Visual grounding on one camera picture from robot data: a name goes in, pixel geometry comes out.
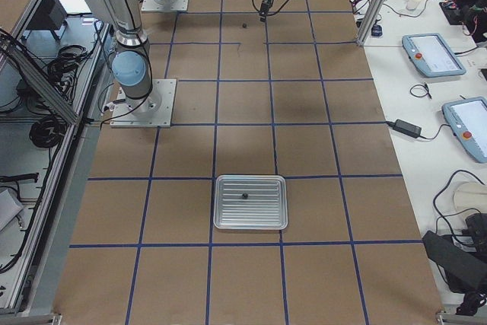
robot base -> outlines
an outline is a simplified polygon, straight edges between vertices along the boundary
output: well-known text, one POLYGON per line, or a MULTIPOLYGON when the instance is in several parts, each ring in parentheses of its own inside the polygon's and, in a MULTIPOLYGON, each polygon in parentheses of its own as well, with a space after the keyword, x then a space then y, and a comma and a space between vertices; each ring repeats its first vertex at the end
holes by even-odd
MULTIPOLYGON (((127 114, 126 116, 118 118, 129 112, 129 108, 124 104, 117 104, 113 110, 113 119, 110 125, 114 128, 141 128, 141 127, 170 127, 171 117, 173 116, 174 95, 176 94, 176 79, 154 79, 153 93, 159 93, 161 96, 161 104, 159 106, 151 107, 151 109, 144 113, 127 114)), ((117 99, 124 99, 125 93, 122 88, 119 89, 117 99)))
POLYGON ((171 11, 187 11, 189 0, 176 0, 170 5, 164 6, 155 0, 144 0, 142 13, 167 13, 171 11))

power adapter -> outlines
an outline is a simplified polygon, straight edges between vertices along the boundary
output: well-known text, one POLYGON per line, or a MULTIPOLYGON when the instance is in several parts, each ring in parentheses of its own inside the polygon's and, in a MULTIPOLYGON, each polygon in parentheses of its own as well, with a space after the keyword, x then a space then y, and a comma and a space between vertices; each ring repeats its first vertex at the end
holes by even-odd
POLYGON ((421 136, 421 127, 413 125, 401 119, 396 119, 396 122, 386 121, 386 123, 394 131, 403 133, 407 136, 411 136, 414 139, 417 139, 421 136))

metal tray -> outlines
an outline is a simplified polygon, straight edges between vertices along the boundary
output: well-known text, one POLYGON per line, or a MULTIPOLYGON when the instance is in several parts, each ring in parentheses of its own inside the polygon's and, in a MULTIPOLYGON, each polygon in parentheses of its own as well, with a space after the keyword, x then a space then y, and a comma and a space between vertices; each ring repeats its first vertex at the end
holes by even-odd
POLYGON ((282 230, 288 225, 286 184, 279 175, 221 175, 214 204, 217 228, 282 230))

